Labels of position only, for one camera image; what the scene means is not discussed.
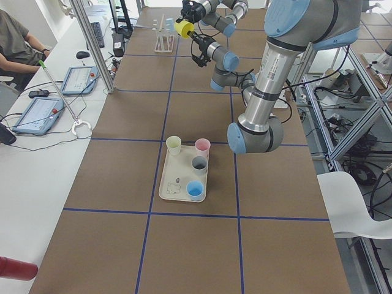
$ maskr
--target red can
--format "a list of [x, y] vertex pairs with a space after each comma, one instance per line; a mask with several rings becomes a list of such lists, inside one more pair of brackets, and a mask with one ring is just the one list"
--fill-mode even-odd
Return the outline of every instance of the red can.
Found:
[[33, 263], [0, 257], [0, 277], [30, 281], [37, 275], [38, 266]]

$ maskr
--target computer mouse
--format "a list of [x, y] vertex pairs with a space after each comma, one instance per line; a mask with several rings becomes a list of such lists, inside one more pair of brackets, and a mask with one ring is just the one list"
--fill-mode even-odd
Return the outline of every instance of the computer mouse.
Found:
[[87, 51], [79, 51], [78, 53], [76, 53], [76, 58], [77, 59], [83, 59], [90, 56], [90, 53], [88, 53]]

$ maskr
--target beige tray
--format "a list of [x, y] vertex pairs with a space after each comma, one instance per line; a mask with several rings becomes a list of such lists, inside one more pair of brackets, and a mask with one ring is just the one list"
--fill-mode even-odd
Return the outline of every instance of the beige tray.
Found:
[[[204, 175], [197, 175], [192, 168], [192, 159], [195, 156], [197, 155], [194, 146], [181, 146], [181, 152], [176, 156], [166, 152], [164, 171], [159, 186], [160, 198], [188, 202], [202, 202], [206, 198], [208, 165]], [[197, 201], [191, 199], [186, 192], [186, 185], [196, 179], [204, 185], [204, 196]]]

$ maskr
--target blue cup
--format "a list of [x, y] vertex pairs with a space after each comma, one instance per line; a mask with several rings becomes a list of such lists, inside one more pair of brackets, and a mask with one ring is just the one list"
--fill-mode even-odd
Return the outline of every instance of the blue cup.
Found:
[[190, 199], [200, 201], [204, 196], [204, 185], [200, 181], [191, 181], [186, 185], [186, 192]]

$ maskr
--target light blue tablet device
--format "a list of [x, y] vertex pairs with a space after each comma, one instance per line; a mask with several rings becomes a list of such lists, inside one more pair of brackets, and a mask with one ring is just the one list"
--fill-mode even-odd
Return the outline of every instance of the light blue tablet device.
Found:
[[61, 86], [63, 95], [89, 94], [97, 82], [95, 66], [70, 67]]
[[64, 102], [58, 97], [36, 97], [23, 112], [16, 125], [15, 133], [45, 135], [63, 113]]

